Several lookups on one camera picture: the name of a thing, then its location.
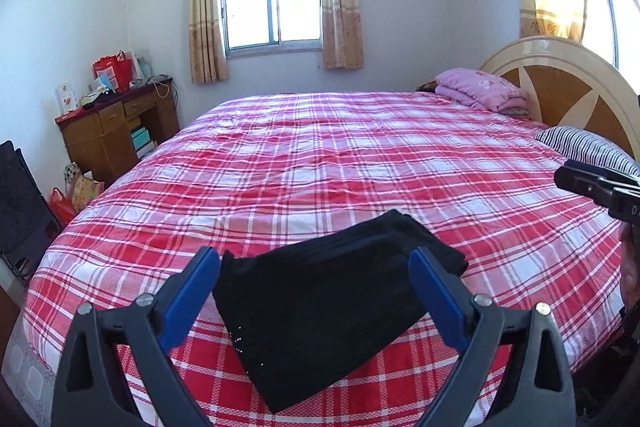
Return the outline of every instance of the window sill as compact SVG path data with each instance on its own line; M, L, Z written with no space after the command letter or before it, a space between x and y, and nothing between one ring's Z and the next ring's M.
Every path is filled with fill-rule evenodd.
M226 52L226 58L243 58L256 57L259 55L273 55L280 53L294 52L321 52L322 44L307 44L298 46L256 46L255 48L246 48L242 50L233 50Z

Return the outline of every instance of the teal box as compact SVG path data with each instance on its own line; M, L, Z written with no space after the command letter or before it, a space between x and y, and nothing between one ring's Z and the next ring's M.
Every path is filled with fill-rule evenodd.
M144 147L147 143L151 141L151 137L149 136L149 131L146 130L145 127L142 127L136 131L131 133L131 138L133 139L133 147L136 150Z

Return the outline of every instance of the desk top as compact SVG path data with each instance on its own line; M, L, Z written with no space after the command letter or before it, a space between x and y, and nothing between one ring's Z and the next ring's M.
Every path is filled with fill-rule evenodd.
M164 84L166 86L166 85L170 85L173 81L174 80L172 79L172 77L169 76L162 82L158 82L158 84ZM134 89L127 89L125 92L116 93L116 95L113 98L110 98L108 102L94 103L94 106L91 109L80 108L69 113L68 116L65 115L67 116L67 118L64 118L62 116L59 118L56 118L56 123L58 124L58 127L60 127L60 130L63 130L65 127L69 126L69 124L74 123L75 121L78 121L78 120L82 120L82 118L89 116L91 114L100 112L104 108L110 107L110 105L113 105L118 102L122 102L122 103L129 102L130 100L134 100L139 96L148 94L153 90L156 90L153 84L146 84L146 86L136 87Z

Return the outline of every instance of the black chair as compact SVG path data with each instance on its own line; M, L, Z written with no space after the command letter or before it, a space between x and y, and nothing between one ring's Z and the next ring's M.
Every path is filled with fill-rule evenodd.
M0 256L13 274L28 281L61 231L20 149L0 145Z

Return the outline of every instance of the folded pink quilt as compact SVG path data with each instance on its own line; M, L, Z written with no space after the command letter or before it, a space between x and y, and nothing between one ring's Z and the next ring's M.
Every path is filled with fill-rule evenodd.
M527 92L494 74L458 68L445 71L436 77L436 81L437 94L469 107L494 112L527 107Z

